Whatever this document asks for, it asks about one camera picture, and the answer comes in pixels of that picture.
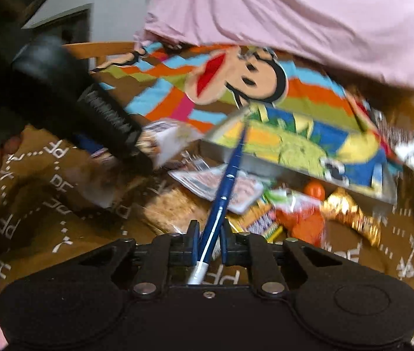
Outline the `blue white milk carton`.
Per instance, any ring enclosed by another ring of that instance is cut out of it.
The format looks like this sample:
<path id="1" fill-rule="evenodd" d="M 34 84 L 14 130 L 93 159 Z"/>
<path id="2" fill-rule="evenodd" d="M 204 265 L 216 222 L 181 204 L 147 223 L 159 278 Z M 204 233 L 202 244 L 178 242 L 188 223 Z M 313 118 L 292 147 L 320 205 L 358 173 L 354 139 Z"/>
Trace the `blue white milk carton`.
<path id="1" fill-rule="evenodd" d="M 189 275 L 189 279 L 187 280 L 188 285 L 201 284 L 208 271 L 208 264 L 217 243 L 220 228 L 225 220 L 231 194 L 234 189 L 234 184 L 236 183 L 236 176 L 243 155 L 243 146 L 247 135 L 247 129 L 248 125 L 244 124 L 236 148 L 233 150 L 228 165 L 225 168 L 224 175 L 220 180 L 216 197 L 212 202 L 212 208 L 206 221 L 205 229 L 200 236 L 198 260 Z"/>

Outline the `clear cracker packet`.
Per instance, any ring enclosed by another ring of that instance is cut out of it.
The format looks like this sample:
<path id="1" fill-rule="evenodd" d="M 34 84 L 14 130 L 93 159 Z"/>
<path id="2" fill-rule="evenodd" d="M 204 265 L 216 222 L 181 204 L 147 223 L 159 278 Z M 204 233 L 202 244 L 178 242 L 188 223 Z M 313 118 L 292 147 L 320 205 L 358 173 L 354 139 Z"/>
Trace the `clear cracker packet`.
<path id="1" fill-rule="evenodd" d="M 210 203 L 182 187 L 156 195 L 138 213 L 140 218 L 156 232 L 169 234 L 185 234 L 192 220 L 200 224 L 200 230 L 205 228 Z"/>

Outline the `white tofu snack packet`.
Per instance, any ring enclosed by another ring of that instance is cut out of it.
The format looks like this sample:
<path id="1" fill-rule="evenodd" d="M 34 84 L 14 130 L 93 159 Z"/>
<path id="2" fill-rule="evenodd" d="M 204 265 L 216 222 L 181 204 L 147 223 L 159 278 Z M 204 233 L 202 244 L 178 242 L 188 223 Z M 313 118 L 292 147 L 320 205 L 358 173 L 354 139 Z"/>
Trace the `white tofu snack packet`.
<path id="1" fill-rule="evenodd" d="M 226 167 L 221 165 L 201 171 L 171 170 L 169 175 L 198 197 L 213 202 Z M 239 170 L 228 210 L 238 215 L 244 214 L 273 183 L 269 178 Z"/>

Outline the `orange snack packet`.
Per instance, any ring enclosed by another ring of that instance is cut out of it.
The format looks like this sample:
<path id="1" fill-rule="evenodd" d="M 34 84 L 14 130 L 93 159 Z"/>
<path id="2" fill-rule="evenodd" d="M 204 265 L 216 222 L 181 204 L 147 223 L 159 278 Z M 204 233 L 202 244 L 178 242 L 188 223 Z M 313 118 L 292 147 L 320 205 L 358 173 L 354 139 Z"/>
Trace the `orange snack packet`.
<path id="1" fill-rule="evenodd" d="M 275 220 L 288 237 L 321 246 L 324 241 L 325 219 L 320 202 L 302 192 L 288 188 L 268 189 L 266 201 L 275 211 Z"/>

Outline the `gold foil snack packet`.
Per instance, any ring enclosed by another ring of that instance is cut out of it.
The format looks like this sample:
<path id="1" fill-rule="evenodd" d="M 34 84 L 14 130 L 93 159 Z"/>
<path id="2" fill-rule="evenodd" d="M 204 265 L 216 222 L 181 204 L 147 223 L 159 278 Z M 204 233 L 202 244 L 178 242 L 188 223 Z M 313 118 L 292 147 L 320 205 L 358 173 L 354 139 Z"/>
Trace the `gold foil snack packet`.
<path id="1" fill-rule="evenodd" d="M 345 189 L 338 188 L 320 206 L 324 218 L 357 231 L 373 247 L 381 241 L 381 221 L 367 216 Z"/>

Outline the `white nut mix snack packet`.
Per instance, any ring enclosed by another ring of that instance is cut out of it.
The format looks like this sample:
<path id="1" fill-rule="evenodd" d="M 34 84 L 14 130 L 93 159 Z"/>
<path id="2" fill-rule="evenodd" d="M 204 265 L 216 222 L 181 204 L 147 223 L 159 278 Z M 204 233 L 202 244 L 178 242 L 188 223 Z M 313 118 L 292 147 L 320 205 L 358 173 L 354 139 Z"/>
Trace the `white nut mix snack packet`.
<path id="1" fill-rule="evenodd" d="M 136 146 L 158 169 L 203 135 L 191 124 L 167 118 L 145 125 Z"/>

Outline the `yellow purple candy packet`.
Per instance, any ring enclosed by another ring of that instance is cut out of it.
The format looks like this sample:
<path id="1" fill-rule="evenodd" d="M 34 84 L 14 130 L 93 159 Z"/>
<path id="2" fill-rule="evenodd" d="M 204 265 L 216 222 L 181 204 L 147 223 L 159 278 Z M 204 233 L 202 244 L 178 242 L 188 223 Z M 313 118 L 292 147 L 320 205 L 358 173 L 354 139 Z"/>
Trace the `yellow purple candy packet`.
<path id="1" fill-rule="evenodd" d="M 235 233 L 249 232 L 260 235 L 272 243 L 283 232 L 276 221 L 276 211 L 271 204 L 255 205 L 243 215 L 229 214 L 227 219 Z"/>

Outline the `grey tray with cartoon print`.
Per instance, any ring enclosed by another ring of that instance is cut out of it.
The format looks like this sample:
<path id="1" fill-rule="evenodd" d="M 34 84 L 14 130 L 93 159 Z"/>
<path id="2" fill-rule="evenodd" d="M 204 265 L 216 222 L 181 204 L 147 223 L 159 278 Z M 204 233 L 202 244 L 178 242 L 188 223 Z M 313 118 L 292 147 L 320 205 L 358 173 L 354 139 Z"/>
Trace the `grey tray with cartoon print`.
<path id="1" fill-rule="evenodd" d="M 365 210 L 385 212 L 397 203 L 382 141 L 373 131 L 351 131 L 310 116 L 250 105 L 228 116 L 200 141 L 200 153 L 227 162 L 244 134 L 242 170 L 281 179 L 292 189 L 310 181 L 328 193 L 346 189 Z"/>

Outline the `colourful monkey cartoon blanket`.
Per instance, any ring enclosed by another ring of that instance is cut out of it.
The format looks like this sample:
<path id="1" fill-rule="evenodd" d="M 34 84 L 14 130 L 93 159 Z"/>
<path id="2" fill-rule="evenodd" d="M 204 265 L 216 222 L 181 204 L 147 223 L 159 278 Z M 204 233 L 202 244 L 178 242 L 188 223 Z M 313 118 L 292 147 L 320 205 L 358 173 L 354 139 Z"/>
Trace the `colourful monkey cartoon blanket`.
<path id="1" fill-rule="evenodd" d="M 250 102 L 363 128 L 343 86 L 322 68 L 272 48 L 216 44 L 170 55 L 153 43 L 92 72 L 129 113 L 187 122 L 201 132 Z"/>

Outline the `pink bed sheet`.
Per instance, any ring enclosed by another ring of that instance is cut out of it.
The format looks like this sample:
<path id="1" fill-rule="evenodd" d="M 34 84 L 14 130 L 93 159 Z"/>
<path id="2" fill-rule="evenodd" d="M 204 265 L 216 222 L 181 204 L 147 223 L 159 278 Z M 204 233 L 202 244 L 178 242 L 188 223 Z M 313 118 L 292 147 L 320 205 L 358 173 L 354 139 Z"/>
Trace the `pink bed sheet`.
<path id="1" fill-rule="evenodd" d="M 256 44 L 414 89 L 414 0 L 150 0 L 139 42 Z"/>

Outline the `wooden bed frame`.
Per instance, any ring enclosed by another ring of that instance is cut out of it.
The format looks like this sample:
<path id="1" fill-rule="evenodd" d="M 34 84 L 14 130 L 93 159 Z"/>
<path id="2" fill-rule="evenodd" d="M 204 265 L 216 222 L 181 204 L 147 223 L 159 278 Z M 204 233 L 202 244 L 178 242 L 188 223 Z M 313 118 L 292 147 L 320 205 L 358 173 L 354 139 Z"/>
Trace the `wooden bed frame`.
<path id="1" fill-rule="evenodd" d="M 134 49 L 133 42 L 84 42 L 75 44 L 65 44 L 77 59 L 94 59 L 95 65 L 103 64 L 109 56 L 118 56 L 129 53 Z"/>

